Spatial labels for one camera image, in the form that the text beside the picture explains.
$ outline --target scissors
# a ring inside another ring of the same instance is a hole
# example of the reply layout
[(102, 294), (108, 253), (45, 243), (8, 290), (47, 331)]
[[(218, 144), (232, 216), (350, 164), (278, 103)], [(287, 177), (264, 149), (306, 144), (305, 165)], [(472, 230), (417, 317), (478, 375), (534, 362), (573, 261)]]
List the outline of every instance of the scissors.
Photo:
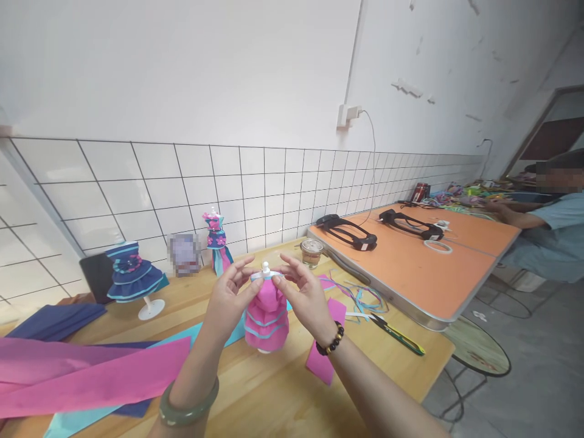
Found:
[(409, 339), (407, 336), (402, 335), (396, 329), (391, 328), (390, 326), (388, 326), (388, 324), (387, 324), (387, 322), (385, 322), (385, 320), (379, 318), (377, 315), (370, 315), (370, 319), (371, 319), (371, 321), (373, 321), (374, 323), (376, 323), (377, 326), (379, 326), (379, 328), (381, 328), (386, 333), (390, 334), (395, 339), (397, 339), (398, 341), (400, 341), (400, 343), (402, 343), (407, 348), (409, 348), (410, 350), (412, 350), (418, 356), (424, 356), (424, 354), (426, 354), (426, 351), (422, 347), (420, 347), (414, 341), (412, 341), (411, 339)]

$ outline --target pink paper dress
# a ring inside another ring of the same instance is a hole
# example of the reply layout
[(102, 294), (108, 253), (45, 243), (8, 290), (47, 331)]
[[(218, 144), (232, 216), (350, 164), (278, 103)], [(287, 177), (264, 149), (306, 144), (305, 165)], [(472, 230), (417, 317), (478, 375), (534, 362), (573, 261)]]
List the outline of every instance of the pink paper dress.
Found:
[[(264, 273), (254, 274), (252, 281)], [(272, 283), (273, 275), (280, 273), (270, 271), (265, 276), (262, 290), (249, 304), (245, 317), (245, 341), (262, 352), (280, 350), (286, 342), (290, 330), (286, 297)]]

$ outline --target blue ruffled dress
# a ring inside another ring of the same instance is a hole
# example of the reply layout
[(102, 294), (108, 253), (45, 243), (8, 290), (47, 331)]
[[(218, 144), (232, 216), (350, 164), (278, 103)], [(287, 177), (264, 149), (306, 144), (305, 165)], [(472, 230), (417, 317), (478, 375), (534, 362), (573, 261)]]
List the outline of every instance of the blue ruffled dress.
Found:
[(114, 263), (108, 297), (117, 302), (144, 298), (169, 284), (166, 274), (138, 255), (138, 242), (109, 249), (105, 254)]

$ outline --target person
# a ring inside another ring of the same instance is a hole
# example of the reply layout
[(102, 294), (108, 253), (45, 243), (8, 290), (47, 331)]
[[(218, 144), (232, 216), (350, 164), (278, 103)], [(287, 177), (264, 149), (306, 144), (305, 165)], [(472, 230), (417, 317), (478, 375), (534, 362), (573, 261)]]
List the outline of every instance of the person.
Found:
[(491, 201), (485, 206), (522, 231), (501, 259), (547, 280), (574, 283), (584, 275), (584, 150), (537, 164), (539, 191), (564, 193), (546, 204)]
[[(330, 316), (320, 280), (299, 260), (284, 254), (280, 257), (287, 265), (273, 270), (284, 276), (267, 281), (273, 281), (286, 295), (294, 314), (316, 342), (323, 347), (329, 346), (338, 328)], [(247, 266), (253, 260), (251, 255), (232, 264), (215, 283), (199, 336), (169, 393), (168, 402), (172, 409), (188, 411), (204, 404), (214, 388), (223, 346), (264, 281), (257, 279), (240, 291), (250, 275), (259, 272)], [(328, 357), (371, 435), (395, 438), (450, 436), (434, 417), (371, 362), (347, 334)], [(208, 414), (207, 409), (194, 423), (179, 428), (167, 426), (159, 417), (148, 436), (203, 437)]]

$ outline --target tape roll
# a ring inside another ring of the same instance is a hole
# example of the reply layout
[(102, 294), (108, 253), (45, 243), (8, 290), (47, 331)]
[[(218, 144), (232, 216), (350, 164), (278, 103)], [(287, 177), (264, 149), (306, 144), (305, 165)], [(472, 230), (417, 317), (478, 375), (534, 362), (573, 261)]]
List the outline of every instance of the tape roll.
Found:
[[(439, 252), (441, 254), (451, 254), (452, 253), (451, 247), (449, 247), (446, 243), (437, 242), (436, 240), (424, 240), (424, 245), (426, 245), (428, 248), (433, 249), (434, 251)], [(436, 248), (436, 246), (440, 246), (441, 248), (444, 248), (446, 251), (438, 249), (438, 248)]]

